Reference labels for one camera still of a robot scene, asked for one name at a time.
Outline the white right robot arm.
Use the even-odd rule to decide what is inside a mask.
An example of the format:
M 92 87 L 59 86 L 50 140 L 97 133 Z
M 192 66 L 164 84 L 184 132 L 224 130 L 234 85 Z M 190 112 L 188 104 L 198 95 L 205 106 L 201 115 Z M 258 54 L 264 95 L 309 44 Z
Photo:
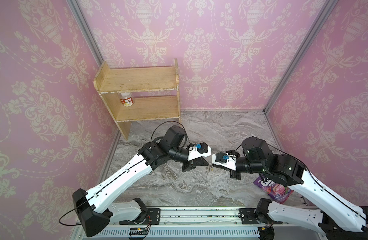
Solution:
M 235 179 L 240 173 L 258 173 L 262 180 L 288 187 L 317 207 L 307 210 L 261 199 L 255 209 L 260 222 L 290 223 L 328 240 L 368 240 L 368 206 L 344 199 L 318 180 L 298 158 L 274 154 L 265 140 L 249 137 L 241 146 L 242 154 L 229 150 L 213 155 L 213 164 L 230 170 Z

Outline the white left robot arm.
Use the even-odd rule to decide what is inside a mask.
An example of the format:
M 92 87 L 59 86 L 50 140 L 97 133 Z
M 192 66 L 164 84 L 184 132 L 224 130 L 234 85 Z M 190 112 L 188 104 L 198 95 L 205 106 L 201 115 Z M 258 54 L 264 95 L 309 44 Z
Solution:
M 164 136 L 151 139 L 108 179 L 72 194 L 74 211 L 86 237 L 99 234 L 113 223 L 149 224 L 148 208 L 141 199 L 135 198 L 121 207 L 115 207 L 114 201 L 139 179 L 169 161 L 181 163 L 182 171 L 188 172 L 197 166 L 208 166 L 206 157 L 210 155 L 211 147 L 204 142 L 190 144 L 181 126 L 172 126 Z

